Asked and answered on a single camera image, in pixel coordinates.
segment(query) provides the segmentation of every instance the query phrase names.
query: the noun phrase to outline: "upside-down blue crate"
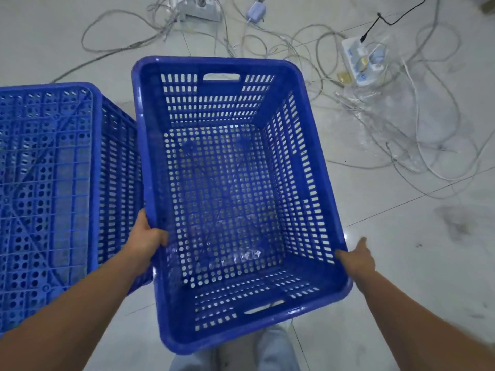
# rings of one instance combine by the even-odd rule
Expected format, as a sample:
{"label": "upside-down blue crate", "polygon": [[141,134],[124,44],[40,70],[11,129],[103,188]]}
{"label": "upside-down blue crate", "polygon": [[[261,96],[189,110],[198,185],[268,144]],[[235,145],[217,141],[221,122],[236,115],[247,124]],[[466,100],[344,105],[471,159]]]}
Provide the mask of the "upside-down blue crate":
{"label": "upside-down blue crate", "polygon": [[0,334],[120,250],[142,206],[135,122],[94,85],[0,88]]}
{"label": "upside-down blue crate", "polygon": [[218,345],[343,299],[342,227],[302,75],[278,60],[133,69],[160,336]]}

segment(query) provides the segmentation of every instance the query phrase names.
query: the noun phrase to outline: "person's right arm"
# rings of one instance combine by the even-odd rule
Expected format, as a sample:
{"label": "person's right arm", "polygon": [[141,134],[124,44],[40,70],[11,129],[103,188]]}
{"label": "person's right arm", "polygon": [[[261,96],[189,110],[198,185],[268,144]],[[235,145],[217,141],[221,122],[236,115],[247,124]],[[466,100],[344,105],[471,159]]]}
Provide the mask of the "person's right arm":
{"label": "person's right arm", "polygon": [[402,371],[495,370],[495,355],[409,298],[375,270],[375,261],[359,240],[352,252],[336,251],[368,307]]}

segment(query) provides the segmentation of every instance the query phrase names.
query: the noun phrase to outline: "plug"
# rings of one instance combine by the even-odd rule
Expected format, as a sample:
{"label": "plug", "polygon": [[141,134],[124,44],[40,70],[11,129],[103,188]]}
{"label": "plug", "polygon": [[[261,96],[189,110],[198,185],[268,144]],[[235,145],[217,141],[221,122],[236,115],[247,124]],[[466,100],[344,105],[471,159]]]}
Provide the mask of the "plug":
{"label": "plug", "polygon": [[258,23],[265,16],[266,6],[263,2],[257,1],[246,14],[246,19],[253,23]]}

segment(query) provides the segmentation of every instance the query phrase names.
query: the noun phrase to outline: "person's left hand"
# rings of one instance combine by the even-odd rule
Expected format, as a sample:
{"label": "person's left hand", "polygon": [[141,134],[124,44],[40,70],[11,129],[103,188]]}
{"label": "person's left hand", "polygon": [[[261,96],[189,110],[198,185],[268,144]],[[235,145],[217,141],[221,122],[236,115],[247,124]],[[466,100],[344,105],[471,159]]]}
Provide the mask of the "person's left hand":
{"label": "person's left hand", "polygon": [[142,274],[150,265],[150,259],[158,249],[158,246],[166,246],[167,242],[168,232],[157,228],[151,229],[146,217],[146,210],[142,209],[138,213],[138,218],[134,223],[124,250],[132,253],[138,259],[138,273]]}

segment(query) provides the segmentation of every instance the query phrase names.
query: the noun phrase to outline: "pant leg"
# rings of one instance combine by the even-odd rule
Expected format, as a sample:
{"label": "pant leg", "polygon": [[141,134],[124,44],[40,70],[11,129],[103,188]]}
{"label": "pant leg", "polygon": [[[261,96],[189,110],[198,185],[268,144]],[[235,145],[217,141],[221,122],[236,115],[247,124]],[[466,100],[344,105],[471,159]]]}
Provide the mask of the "pant leg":
{"label": "pant leg", "polygon": [[254,350],[258,371],[300,371],[288,333],[278,325],[260,335]]}
{"label": "pant leg", "polygon": [[218,371],[217,349],[200,350],[190,355],[176,355],[169,371]]}

